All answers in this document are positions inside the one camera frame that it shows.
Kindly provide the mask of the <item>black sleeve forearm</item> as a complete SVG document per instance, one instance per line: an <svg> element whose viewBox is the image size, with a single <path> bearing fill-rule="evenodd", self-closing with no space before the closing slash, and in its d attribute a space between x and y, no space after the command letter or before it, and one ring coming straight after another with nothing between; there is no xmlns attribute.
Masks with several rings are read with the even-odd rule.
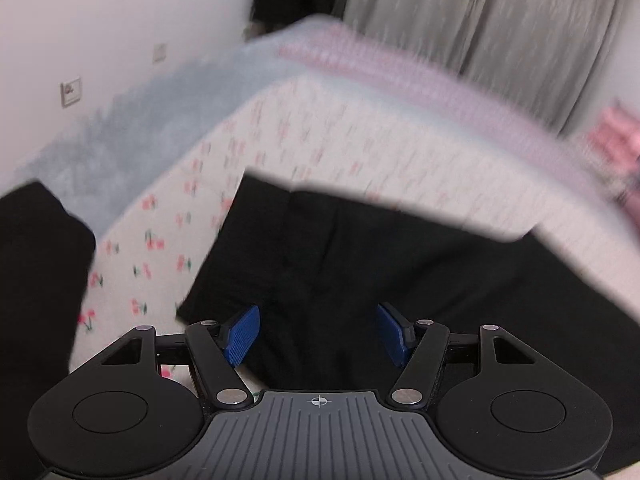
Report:
<svg viewBox="0 0 640 480"><path fill-rule="evenodd" d="M42 471L27 434L32 404L68 373L93 232L40 182L1 200L1 475Z"/></svg>

